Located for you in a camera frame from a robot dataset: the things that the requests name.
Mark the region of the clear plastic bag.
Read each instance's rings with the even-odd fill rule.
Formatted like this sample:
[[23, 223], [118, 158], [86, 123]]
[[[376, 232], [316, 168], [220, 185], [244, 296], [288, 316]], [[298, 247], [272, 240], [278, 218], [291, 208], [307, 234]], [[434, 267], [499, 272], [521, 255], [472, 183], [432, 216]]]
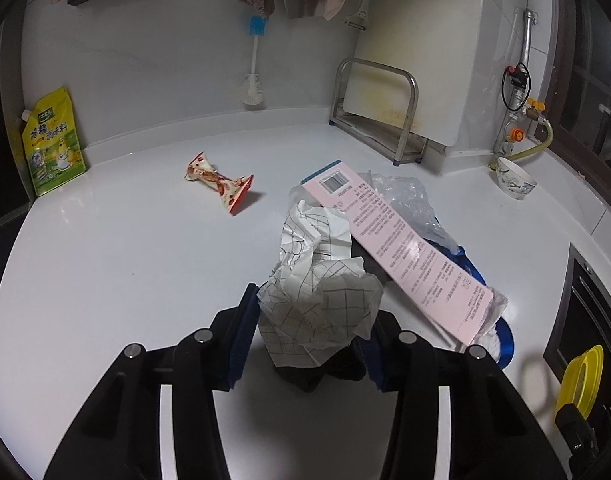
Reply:
[[420, 180], [413, 177], [388, 177], [371, 171], [360, 174], [360, 177], [428, 243], [445, 252], [448, 257], [465, 254], [465, 249], [441, 226]]

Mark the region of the yellow plastic lid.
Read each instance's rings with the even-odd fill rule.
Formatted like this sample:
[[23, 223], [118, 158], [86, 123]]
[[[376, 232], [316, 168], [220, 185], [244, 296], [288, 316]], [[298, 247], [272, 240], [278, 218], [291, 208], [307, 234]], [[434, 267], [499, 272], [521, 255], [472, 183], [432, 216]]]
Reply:
[[601, 386], [604, 359], [603, 346], [595, 344], [569, 363], [563, 373], [555, 414], [565, 405], [573, 404], [584, 419], [590, 416]]

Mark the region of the patterned ceramic bowl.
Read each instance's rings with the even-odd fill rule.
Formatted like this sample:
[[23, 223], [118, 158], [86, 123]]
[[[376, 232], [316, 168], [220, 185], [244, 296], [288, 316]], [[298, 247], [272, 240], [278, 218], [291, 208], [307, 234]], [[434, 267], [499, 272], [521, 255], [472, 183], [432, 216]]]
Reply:
[[515, 200], [523, 200], [537, 187], [537, 181], [508, 158], [496, 161], [495, 173], [499, 188]]

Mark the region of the black kitchen sink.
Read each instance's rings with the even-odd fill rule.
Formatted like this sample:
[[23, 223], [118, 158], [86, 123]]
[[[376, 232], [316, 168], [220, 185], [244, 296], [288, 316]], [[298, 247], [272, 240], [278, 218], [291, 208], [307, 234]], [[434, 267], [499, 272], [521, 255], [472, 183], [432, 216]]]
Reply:
[[597, 344], [604, 349], [605, 361], [589, 424], [598, 442], [604, 445], [611, 440], [611, 296], [578, 249], [571, 246], [560, 305], [544, 359], [556, 378], [563, 379], [567, 365]]

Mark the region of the dark window frame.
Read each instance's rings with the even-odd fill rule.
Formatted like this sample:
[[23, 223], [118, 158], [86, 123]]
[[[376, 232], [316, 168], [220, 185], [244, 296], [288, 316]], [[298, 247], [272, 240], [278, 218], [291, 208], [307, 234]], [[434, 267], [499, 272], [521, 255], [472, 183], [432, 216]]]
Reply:
[[556, 0], [553, 31], [552, 150], [611, 206], [611, 19], [598, 0]]

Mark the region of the steel cutting board rack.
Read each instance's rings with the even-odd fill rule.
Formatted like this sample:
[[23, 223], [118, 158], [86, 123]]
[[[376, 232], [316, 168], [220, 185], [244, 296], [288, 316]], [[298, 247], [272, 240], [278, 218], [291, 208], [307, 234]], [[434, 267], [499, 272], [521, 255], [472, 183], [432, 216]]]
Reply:
[[[373, 75], [379, 73], [376, 82], [392, 84], [394, 77], [400, 79], [394, 90], [405, 88], [407, 101], [402, 110], [397, 108], [397, 104], [403, 102], [401, 98], [395, 98], [394, 104], [391, 104], [383, 92], [366, 92], [360, 110], [350, 110], [345, 105], [345, 98], [352, 90], [353, 82], [359, 80], [357, 75], [365, 76], [367, 68]], [[385, 156], [396, 167], [412, 162], [420, 164], [429, 140], [413, 129], [418, 98], [418, 82], [407, 70], [364, 58], [345, 58], [336, 70], [328, 123]]]

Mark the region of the checked white paper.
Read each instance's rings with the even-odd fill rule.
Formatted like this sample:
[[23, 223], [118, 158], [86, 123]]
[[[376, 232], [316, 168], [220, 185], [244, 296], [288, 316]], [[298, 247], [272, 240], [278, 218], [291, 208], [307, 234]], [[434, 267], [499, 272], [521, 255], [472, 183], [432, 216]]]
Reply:
[[379, 279], [352, 255], [347, 216], [294, 203], [278, 263], [258, 291], [259, 330], [273, 364], [320, 367], [354, 339], [368, 340], [381, 298]]

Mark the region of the blue white bottle brush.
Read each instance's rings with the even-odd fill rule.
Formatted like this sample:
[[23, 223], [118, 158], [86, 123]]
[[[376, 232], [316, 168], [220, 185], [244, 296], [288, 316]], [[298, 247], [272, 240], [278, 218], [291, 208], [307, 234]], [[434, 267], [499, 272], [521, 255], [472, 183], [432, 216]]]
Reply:
[[260, 38], [266, 30], [266, 19], [262, 16], [253, 16], [249, 22], [249, 36], [252, 38], [251, 60], [249, 73], [245, 76], [242, 97], [240, 98], [245, 106], [260, 107], [263, 102], [263, 92], [261, 89], [260, 78], [257, 72], [258, 50]]

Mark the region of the red white candy wrapper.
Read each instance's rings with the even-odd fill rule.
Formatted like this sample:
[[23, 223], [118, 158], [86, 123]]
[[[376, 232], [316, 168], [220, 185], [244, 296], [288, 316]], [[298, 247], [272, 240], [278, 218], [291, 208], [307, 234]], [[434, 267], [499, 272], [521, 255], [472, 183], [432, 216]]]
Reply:
[[220, 196], [223, 207], [229, 214], [236, 214], [240, 203], [246, 197], [246, 194], [254, 182], [254, 176], [248, 176], [231, 179], [223, 176], [214, 165], [209, 162], [204, 152], [199, 153], [191, 160], [185, 171], [184, 179], [186, 181], [199, 181], [212, 188]]

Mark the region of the white cutting board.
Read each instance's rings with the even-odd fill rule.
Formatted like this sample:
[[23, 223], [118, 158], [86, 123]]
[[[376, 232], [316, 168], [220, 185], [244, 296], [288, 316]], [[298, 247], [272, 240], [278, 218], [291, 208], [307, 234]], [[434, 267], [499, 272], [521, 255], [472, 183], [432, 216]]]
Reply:
[[[464, 114], [476, 50], [483, 0], [371, 0], [368, 28], [361, 32], [355, 55], [410, 72], [417, 80], [419, 98], [413, 122], [416, 133], [452, 146]], [[386, 93], [406, 106], [405, 88], [376, 82], [366, 69], [357, 75], [345, 98], [350, 110], [360, 110], [365, 93]]]

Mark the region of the yellow green refill pouch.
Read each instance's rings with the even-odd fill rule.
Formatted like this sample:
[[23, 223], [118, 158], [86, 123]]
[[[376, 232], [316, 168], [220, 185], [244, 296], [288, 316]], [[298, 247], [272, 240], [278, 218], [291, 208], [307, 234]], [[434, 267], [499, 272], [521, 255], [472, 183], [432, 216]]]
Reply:
[[36, 102], [25, 122], [22, 144], [37, 196], [48, 194], [85, 173], [74, 106], [66, 87]]

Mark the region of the pink cardboard box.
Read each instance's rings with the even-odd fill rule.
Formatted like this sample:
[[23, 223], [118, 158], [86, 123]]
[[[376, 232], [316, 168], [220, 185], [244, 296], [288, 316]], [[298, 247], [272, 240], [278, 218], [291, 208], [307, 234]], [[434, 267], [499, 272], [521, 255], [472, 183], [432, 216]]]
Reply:
[[333, 162], [301, 185], [322, 206], [345, 213], [353, 238], [421, 313], [461, 344], [471, 344], [489, 299], [478, 282], [427, 243], [344, 162]]

